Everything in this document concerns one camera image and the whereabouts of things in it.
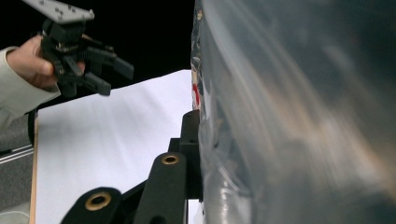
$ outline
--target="white paper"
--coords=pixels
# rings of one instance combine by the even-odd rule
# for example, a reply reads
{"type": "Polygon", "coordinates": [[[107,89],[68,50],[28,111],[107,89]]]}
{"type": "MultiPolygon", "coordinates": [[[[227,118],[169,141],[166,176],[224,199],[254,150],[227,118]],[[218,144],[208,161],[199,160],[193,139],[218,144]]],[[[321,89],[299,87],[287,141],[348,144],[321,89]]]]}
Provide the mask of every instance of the white paper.
{"type": "MultiPolygon", "coordinates": [[[[40,109],[35,223],[60,223],[91,189],[124,193],[146,180],[189,111],[191,70],[40,109]]],[[[193,223],[198,203],[189,207],[193,223]]]]}

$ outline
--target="clear plastic film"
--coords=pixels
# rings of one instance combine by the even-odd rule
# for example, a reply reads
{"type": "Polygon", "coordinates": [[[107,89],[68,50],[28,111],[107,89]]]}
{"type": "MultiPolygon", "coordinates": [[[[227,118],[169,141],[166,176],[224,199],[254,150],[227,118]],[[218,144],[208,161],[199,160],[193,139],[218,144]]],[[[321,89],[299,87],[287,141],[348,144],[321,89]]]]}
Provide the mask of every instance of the clear plastic film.
{"type": "Polygon", "coordinates": [[[395,223],[395,2],[196,9],[205,223],[395,223]]]}

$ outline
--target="table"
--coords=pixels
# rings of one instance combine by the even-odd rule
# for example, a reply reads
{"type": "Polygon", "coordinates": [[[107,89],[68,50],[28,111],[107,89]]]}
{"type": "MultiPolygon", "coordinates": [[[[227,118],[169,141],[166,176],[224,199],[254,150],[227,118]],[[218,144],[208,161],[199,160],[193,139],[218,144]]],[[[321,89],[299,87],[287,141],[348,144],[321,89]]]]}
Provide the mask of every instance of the table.
{"type": "MultiPolygon", "coordinates": [[[[40,109],[30,223],[60,223],[91,189],[123,193],[146,180],[191,110],[191,70],[40,109]]],[[[194,223],[200,204],[189,207],[194,223]]]]}

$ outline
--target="human hand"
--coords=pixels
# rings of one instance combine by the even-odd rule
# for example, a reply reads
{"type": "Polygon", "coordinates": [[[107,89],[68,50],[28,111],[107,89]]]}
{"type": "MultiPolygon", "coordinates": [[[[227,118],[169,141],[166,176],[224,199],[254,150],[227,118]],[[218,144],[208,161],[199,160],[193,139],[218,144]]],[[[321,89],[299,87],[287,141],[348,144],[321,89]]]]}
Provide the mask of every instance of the human hand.
{"type": "MultiPolygon", "coordinates": [[[[57,78],[53,73],[53,65],[42,58],[42,38],[42,35],[36,35],[9,52],[7,62],[12,70],[31,85],[46,89],[55,85],[57,78]]],[[[85,63],[78,63],[78,67],[84,71],[85,63]]]]}

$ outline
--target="sleeve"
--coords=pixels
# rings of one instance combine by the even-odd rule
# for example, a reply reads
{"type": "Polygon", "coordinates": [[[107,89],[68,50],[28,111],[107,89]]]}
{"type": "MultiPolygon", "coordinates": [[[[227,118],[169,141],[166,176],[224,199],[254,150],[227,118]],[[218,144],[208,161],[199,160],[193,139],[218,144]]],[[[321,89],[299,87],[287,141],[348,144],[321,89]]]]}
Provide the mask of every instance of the sleeve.
{"type": "Polygon", "coordinates": [[[7,52],[14,49],[16,47],[0,50],[0,130],[6,128],[12,120],[60,95],[56,85],[44,91],[16,74],[6,59],[7,52]]]}

